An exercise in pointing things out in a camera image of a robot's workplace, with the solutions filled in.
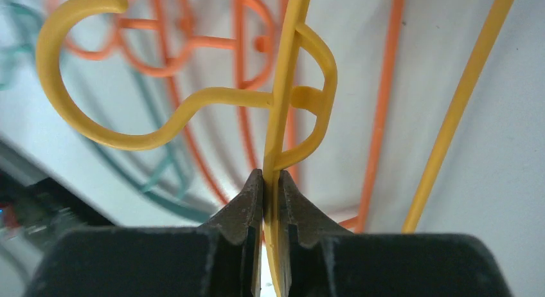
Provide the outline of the teal plastic hanger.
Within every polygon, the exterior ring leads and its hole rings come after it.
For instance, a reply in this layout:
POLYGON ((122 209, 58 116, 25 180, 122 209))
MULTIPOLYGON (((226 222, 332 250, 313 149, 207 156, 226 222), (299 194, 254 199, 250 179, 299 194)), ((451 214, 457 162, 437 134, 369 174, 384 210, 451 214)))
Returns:
MULTIPOLYGON (((1 18, 6 21, 1 25, 1 35, 13 37, 12 42, 1 45, 1 90, 4 91, 13 89, 15 74, 20 65, 33 62, 36 38, 44 18, 36 10, 13 0, 1 0, 1 18)), ((178 163, 173 143, 163 147, 163 159, 152 170, 145 169, 147 178, 145 182, 140 183, 109 155, 107 147, 84 136, 82 139, 105 161, 111 172, 128 182, 140 195, 157 206, 191 221, 205 222, 211 217, 212 212, 200 210, 183 202, 190 185, 190 174, 178 163), (174 170, 178 182, 174 190, 169 192, 172 195, 171 199, 154 191, 157 187, 166 190, 161 177, 169 168, 174 170)))

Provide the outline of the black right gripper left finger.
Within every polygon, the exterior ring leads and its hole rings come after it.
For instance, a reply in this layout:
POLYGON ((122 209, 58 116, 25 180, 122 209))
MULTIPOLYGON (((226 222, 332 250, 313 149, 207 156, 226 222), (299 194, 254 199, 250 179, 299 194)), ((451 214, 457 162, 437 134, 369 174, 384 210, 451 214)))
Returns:
POLYGON ((83 227, 44 255, 26 296, 259 296, 264 179, 200 226, 83 227))

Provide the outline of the orange plastic hanger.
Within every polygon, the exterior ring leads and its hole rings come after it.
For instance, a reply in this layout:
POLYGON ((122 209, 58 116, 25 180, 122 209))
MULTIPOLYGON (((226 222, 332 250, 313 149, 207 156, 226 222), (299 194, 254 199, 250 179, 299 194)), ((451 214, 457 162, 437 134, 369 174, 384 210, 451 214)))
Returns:
MULTIPOLYGON (((178 54, 173 55, 168 48, 170 38, 167 30, 167 20, 163 11, 161 0, 153 0, 155 6, 155 18, 128 18, 119 15, 114 16, 111 24, 111 30, 103 47, 97 51, 84 50, 73 43, 73 41, 64 37, 61 45, 67 48, 75 55, 87 60, 103 60, 111 55, 116 49, 121 49, 125 58, 132 65, 138 74, 145 74, 151 77, 164 78, 167 83, 167 90, 170 95, 171 103, 174 107, 181 104, 181 97, 175 85, 174 75, 187 63, 192 52, 197 48, 217 48, 231 50, 234 60, 235 85, 239 89, 256 89, 265 84, 273 70, 274 42, 276 32, 283 26, 289 0, 279 0, 280 20, 275 21, 269 8, 262 0, 232 0, 233 1, 233 22, 234 36, 232 38, 213 37, 206 35, 197 35, 195 32, 194 12, 188 0, 178 0, 181 5, 181 18, 176 26, 181 30, 185 37, 185 43, 181 46, 178 54), (255 48, 257 51, 265 53, 265 64, 261 72, 250 80, 245 78, 246 70, 246 51, 245 51, 245 30, 246 19, 245 9, 254 10, 265 24, 265 34, 255 38, 255 48), (122 29, 135 30, 154 30, 157 32, 159 40, 159 52, 163 55, 163 67, 154 67, 136 58, 135 54, 129 48, 129 45, 122 36, 122 29)), ((397 44, 404 13, 405 0, 392 0, 391 12, 388 23, 388 32, 385 39, 384 57, 382 61, 382 71, 380 84, 377 92, 377 104, 373 120, 373 129, 369 147, 368 162, 362 185, 361 200, 359 211, 353 218, 344 220, 341 225, 345 228, 352 228, 356 233, 362 233, 365 229, 370 210, 371 198, 375 186, 376 175, 379 169, 380 152, 386 118, 388 115, 388 105, 391 92, 393 75, 395 72, 395 59, 397 54, 397 44)))

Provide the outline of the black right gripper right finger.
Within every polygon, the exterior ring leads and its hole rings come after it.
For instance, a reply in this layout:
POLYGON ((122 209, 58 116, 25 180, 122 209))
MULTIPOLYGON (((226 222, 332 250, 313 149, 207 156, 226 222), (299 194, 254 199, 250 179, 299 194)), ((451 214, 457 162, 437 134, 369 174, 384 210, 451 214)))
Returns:
POLYGON ((279 179, 283 296, 511 296, 489 249, 460 233, 361 233, 279 179))

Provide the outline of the yellow plastic hanger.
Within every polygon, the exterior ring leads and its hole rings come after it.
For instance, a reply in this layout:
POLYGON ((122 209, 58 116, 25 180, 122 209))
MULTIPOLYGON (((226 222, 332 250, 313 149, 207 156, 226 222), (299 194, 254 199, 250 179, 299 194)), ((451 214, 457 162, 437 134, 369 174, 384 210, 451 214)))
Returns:
MULTIPOLYGON (((514 0, 494 0, 465 66, 442 127, 429 156, 401 234, 416 234, 428 196, 514 0)), ((96 14, 121 14, 127 0, 68 0, 46 20, 37 40, 36 66, 49 102, 72 128, 85 137, 121 150, 149 150, 175 138, 205 106, 228 104, 269 111, 264 149, 261 250, 267 259, 275 293, 283 296, 279 179, 287 168, 307 158, 322 142, 337 89, 337 66, 323 40, 306 24, 310 0, 289 0, 280 38, 277 70, 271 92, 209 87, 190 95, 158 130, 144 135, 114 132, 90 119, 74 103, 60 74, 61 41, 71 28, 96 14)))

